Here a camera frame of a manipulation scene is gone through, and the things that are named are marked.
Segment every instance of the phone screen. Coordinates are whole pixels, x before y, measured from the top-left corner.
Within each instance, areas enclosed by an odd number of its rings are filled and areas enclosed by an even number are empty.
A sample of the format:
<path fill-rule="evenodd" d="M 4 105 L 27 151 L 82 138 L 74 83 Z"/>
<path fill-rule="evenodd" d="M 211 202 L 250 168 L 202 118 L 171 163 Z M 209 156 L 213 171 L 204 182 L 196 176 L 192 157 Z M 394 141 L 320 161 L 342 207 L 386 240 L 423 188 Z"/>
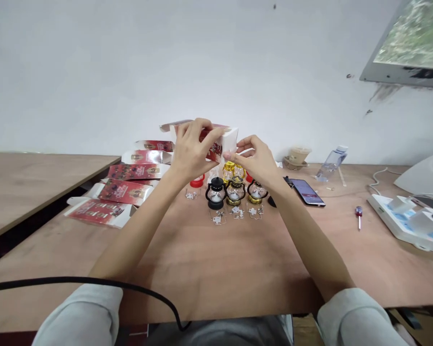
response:
<path fill-rule="evenodd" d="M 324 201 L 305 180 L 290 179 L 290 181 L 307 204 L 324 204 Z"/>

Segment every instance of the smartphone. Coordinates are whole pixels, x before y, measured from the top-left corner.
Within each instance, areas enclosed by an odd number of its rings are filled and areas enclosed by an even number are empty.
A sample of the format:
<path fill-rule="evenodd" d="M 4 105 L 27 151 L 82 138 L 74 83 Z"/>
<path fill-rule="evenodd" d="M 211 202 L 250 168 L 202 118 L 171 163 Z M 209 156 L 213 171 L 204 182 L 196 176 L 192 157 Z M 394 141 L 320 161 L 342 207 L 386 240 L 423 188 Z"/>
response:
<path fill-rule="evenodd" d="M 414 196 L 412 197 L 412 201 L 417 203 L 422 207 L 433 208 L 433 198 L 423 197 L 423 196 Z"/>
<path fill-rule="evenodd" d="M 326 206 L 321 197 L 314 192 L 313 188 L 305 180 L 290 179 L 290 181 L 292 183 L 292 188 L 297 191 L 298 195 L 306 205 L 322 208 Z"/>

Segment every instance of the screwdriver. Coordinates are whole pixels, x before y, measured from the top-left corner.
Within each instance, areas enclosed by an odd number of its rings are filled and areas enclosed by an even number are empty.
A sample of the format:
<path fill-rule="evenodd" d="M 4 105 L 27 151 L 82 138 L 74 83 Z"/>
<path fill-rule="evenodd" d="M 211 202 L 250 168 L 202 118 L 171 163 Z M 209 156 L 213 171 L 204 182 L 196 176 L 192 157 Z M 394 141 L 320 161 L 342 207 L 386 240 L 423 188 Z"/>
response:
<path fill-rule="evenodd" d="M 355 210 L 355 214 L 356 214 L 356 216 L 358 218 L 358 226 L 357 226 L 357 228 L 358 228 L 358 230 L 361 230 L 362 207 L 357 206 L 356 210 Z"/>

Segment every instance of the hand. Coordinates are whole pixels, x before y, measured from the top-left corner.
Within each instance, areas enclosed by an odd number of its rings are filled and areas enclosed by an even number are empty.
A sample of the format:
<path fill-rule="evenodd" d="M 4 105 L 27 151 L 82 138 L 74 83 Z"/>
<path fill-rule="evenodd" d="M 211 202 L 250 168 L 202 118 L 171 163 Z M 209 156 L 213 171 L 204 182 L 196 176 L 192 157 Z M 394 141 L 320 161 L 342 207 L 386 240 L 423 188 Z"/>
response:
<path fill-rule="evenodd" d="M 247 149 L 250 150 L 241 155 L 225 152 L 223 157 L 244 167 L 256 181 L 265 187 L 269 187 L 274 181 L 279 180 L 281 174 L 273 154 L 261 139 L 252 135 L 237 143 L 237 153 Z"/>
<path fill-rule="evenodd" d="M 199 136 L 203 128 L 210 132 L 201 143 Z M 180 178 L 181 183 L 186 184 L 218 166 L 218 162 L 206 161 L 205 157 L 213 143 L 224 133 L 224 128 L 214 129 L 208 119 L 197 118 L 179 126 L 170 170 Z"/>

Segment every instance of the white wall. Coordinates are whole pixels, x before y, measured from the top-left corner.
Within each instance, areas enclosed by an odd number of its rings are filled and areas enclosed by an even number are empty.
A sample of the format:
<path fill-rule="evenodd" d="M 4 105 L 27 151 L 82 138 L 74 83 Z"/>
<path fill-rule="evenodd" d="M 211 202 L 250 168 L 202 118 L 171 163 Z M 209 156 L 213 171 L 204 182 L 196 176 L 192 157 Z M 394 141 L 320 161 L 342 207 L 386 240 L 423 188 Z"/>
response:
<path fill-rule="evenodd" d="M 398 3 L 0 0 L 0 151 L 121 154 L 207 117 L 278 157 L 345 144 L 347 163 L 418 162 L 433 90 L 370 102 L 378 85 L 358 80 Z"/>

